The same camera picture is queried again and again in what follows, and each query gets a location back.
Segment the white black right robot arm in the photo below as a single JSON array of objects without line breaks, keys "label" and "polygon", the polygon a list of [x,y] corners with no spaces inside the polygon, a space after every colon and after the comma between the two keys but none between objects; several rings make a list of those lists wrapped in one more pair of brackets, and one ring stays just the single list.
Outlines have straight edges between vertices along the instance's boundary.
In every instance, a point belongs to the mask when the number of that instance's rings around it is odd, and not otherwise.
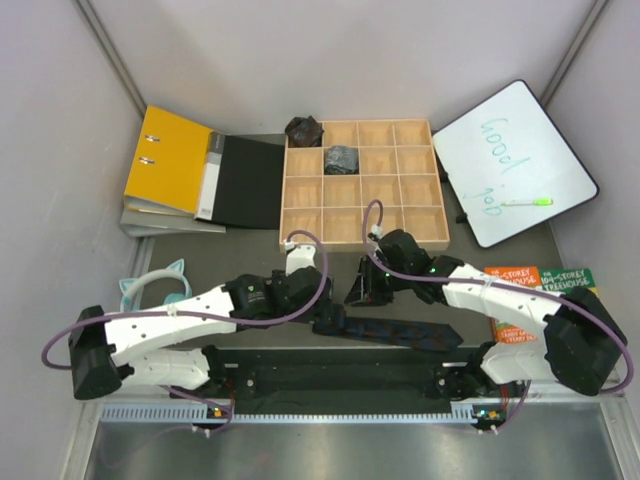
[{"label": "white black right robot arm", "polygon": [[487,396],[516,381],[555,381],[585,396],[608,392],[605,382],[618,361],[634,376],[627,340],[599,298],[576,287],[568,293],[521,286],[446,255],[431,257],[406,231],[382,234],[379,226],[363,230],[369,260],[384,276],[428,304],[478,313],[533,335],[508,344],[487,342],[469,356],[459,374],[471,395]]}]

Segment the brown blue striped tie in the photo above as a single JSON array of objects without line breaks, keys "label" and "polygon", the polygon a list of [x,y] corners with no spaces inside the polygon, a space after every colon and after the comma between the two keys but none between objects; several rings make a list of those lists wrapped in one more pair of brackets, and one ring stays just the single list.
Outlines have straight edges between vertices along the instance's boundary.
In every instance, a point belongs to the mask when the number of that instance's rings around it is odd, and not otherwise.
[{"label": "brown blue striped tie", "polygon": [[463,343],[462,337],[448,324],[379,318],[337,316],[327,322],[315,322],[312,332],[431,352],[450,352]]}]

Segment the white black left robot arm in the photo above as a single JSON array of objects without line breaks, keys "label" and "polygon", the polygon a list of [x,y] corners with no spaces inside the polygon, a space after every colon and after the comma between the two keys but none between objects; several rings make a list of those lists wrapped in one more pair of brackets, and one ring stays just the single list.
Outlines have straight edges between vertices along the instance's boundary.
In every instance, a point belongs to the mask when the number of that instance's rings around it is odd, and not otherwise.
[{"label": "white black left robot arm", "polygon": [[179,344],[282,323],[317,321],[331,280],[313,266],[268,277],[244,274],[202,294],[137,312],[85,308],[68,338],[73,396],[94,400],[123,387],[169,386],[216,396],[227,374],[213,347]]}]

